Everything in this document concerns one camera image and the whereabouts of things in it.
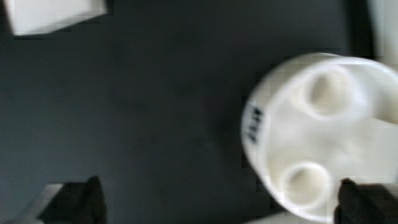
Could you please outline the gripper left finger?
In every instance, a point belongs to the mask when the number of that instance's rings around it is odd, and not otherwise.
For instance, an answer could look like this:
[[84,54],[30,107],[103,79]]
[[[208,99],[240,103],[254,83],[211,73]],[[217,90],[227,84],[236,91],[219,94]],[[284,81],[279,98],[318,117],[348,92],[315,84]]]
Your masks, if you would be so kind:
[[44,224],[107,224],[107,203],[101,180],[68,182],[39,213]]

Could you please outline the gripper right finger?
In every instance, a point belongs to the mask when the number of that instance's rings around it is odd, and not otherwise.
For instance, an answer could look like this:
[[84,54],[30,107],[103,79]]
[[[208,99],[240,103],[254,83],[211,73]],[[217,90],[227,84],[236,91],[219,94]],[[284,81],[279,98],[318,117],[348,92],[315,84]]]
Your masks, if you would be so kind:
[[398,224],[398,184],[341,180],[334,224]]

